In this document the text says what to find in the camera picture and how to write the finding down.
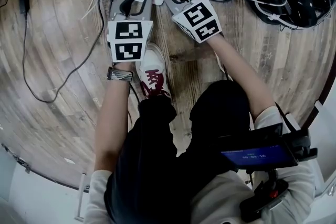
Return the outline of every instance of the display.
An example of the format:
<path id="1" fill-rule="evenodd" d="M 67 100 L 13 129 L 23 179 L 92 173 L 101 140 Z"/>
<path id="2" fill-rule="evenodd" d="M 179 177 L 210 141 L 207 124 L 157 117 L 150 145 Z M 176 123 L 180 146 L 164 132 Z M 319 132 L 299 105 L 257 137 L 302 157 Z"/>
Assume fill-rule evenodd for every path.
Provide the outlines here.
<path id="1" fill-rule="evenodd" d="M 222 154 L 232 161 L 238 168 L 281 164 L 292 160 L 292 156 L 290 156 L 280 145 L 249 148 L 237 151 L 222 151 Z"/>

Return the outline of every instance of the white fabric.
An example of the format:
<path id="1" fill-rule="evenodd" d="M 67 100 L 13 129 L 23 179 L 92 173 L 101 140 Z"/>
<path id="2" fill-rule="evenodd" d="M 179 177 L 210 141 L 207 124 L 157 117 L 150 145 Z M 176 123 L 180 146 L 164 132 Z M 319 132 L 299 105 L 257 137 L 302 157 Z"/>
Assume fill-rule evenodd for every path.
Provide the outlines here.
<path id="1" fill-rule="evenodd" d="M 255 128 L 259 129 L 282 122 L 281 115 L 275 106 L 266 109 L 259 115 Z M 84 223 L 110 223 L 104 205 L 104 192 L 108 177 L 107 171 L 96 171 L 92 175 L 90 200 Z M 272 210 L 265 209 L 261 219 L 252 224 L 292 224 L 302 223 L 310 213 L 310 205 L 314 197 L 314 180 L 307 162 L 299 166 L 278 169 L 279 178 L 289 183 L 288 193 L 282 197 L 282 203 Z M 255 186 L 267 179 L 264 172 L 255 172 Z M 238 224 L 244 223 L 240 218 L 239 204 L 253 196 L 239 176 L 232 172 L 216 176 L 192 200 L 192 224 Z"/>

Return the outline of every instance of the floorboard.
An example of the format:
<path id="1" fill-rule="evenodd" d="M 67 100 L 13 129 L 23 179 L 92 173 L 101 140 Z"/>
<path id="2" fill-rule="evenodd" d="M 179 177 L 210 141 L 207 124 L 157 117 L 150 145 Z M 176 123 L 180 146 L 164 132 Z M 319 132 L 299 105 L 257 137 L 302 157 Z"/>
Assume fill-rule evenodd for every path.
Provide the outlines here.
<path id="1" fill-rule="evenodd" d="M 97 8 L 80 20 L 89 3 L 30 0 L 26 73 L 34 91 L 44 99 L 53 98 L 66 75 L 86 56 L 100 29 Z M 257 70 L 282 109 L 303 123 L 322 91 L 335 55 L 335 13 L 310 30 L 280 31 L 279 26 L 258 19 L 245 0 L 213 5 L 226 39 Z M 151 40 L 162 49 L 167 62 L 177 110 L 171 130 L 182 152 L 190 140 L 191 108 L 209 84 L 224 76 L 210 47 L 183 34 L 171 21 L 165 5 L 154 7 L 152 14 L 155 27 Z M 33 169 L 74 186 L 79 184 L 81 173 L 92 171 L 95 125 L 111 62 L 106 33 L 56 102 L 44 104 L 34 99 L 23 81 L 24 18 L 18 0 L 9 0 L 0 9 L 0 142 Z M 143 98 L 138 78 L 133 84 Z M 136 107 L 136 98 L 131 94 L 132 123 L 138 117 Z"/>

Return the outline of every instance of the red shoelace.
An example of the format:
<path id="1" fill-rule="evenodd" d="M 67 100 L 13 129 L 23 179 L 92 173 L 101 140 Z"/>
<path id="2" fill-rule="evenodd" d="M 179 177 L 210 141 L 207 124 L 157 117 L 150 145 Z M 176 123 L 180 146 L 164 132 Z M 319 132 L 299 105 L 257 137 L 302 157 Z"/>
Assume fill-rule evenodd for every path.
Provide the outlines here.
<path id="1" fill-rule="evenodd" d="M 163 79 L 162 74 L 158 73 L 157 69 L 148 70 L 148 71 L 145 71 L 145 73 L 147 74 L 149 85 L 156 83 L 155 88 L 150 89 L 147 87 L 145 82 L 143 81 L 140 82 L 142 92 L 146 97 L 151 97 L 155 95 L 165 95 L 165 96 L 170 97 L 169 93 L 163 90 L 164 79 Z"/>

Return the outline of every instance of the power adapter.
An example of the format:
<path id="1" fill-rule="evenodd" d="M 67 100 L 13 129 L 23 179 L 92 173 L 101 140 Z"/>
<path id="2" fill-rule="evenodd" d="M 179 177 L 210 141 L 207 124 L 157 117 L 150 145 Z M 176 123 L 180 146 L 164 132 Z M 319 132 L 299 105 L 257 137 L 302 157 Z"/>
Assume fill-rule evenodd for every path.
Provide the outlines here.
<path id="1" fill-rule="evenodd" d="M 19 0 L 20 13 L 27 15 L 30 9 L 29 0 Z"/>

